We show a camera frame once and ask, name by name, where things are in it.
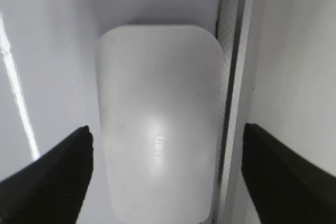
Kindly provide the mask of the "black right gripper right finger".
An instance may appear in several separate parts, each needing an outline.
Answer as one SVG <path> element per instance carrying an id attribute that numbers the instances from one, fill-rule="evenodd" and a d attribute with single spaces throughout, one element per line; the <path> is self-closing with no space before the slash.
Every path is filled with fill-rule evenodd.
<path id="1" fill-rule="evenodd" d="M 261 223 L 335 223 L 335 177 L 257 124 L 245 124 L 241 171 Z"/>

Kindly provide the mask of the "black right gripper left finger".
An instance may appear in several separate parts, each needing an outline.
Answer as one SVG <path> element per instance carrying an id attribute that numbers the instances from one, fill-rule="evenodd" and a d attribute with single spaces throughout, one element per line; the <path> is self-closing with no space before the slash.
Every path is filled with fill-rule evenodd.
<path id="1" fill-rule="evenodd" d="M 76 223 L 93 172 L 93 137 L 76 129 L 1 181 L 1 223 Z"/>

